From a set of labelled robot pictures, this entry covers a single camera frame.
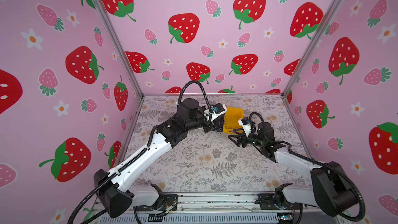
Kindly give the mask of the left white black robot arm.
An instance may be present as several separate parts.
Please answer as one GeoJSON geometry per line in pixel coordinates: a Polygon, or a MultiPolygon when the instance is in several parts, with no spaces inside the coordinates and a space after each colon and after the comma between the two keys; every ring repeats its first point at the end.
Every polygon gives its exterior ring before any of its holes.
{"type": "Polygon", "coordinates": [[[87,219],[86,223],[105,213],[111,218],[118,217],[132,206],[160,206],[162,191],[158,186],[131,189],[132,184],[159,157],[183,141],[189,131],[202,128],[205,132],[209,132],[214,128],[212,123],[227,111],[225,104],[209,103],[200,82],[192,80],[186,83],[181,89],[176,113],[167,121],[154,126],[147,144],[133,155],[107,172],[97,171],[94,175],[95,188],[77,205],[67,222],[72,224],[79,211],[93,196],[97,196],[105,209],[87,219]],[[185,90],[192,84],[200,87],[205,106],[201,106],[195,99],[182,98],[185,90]]]}

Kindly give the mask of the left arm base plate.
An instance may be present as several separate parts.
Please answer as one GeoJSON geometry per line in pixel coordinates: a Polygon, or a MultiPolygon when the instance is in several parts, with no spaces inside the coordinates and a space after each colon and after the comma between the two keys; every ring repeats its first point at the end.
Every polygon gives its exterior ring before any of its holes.
{"type": "Polygon", "coordinates": [[[162,212],[166,209],[169,211],[175,211],[178,205],[178,195],[166,194],[160,196],[153,205],[151,206],[138,206],[137,211],[139,212],[162,212]]]}

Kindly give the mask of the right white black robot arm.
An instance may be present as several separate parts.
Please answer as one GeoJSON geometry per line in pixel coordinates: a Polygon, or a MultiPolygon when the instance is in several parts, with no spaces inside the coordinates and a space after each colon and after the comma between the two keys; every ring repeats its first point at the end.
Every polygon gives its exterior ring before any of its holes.
{"type": "Polygon", "coordinates": [[[253,146],[261,155],[282,164],[311,180],[309,187],[285,184],[275,191],[275,202],[298,203],[321,209],[351,221],[362,221],[366,214],[364,198],[355,183],[337,162],[321,162],[295,152],[292,144],[278,140],[272,125],[257,112],[238,121],[238,128],[228,135],[237,147],[253,146]]]}

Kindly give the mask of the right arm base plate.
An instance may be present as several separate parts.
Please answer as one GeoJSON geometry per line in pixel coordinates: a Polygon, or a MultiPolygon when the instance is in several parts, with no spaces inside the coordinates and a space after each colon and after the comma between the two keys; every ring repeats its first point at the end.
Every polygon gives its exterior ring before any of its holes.
{"type": "Polygon", "coordinates": [[[275,196],[275,193],[258,194],[255,204],[259,205],[261,210],[299,210],[300,204],[287,202],[281,196],[275,196]]]}

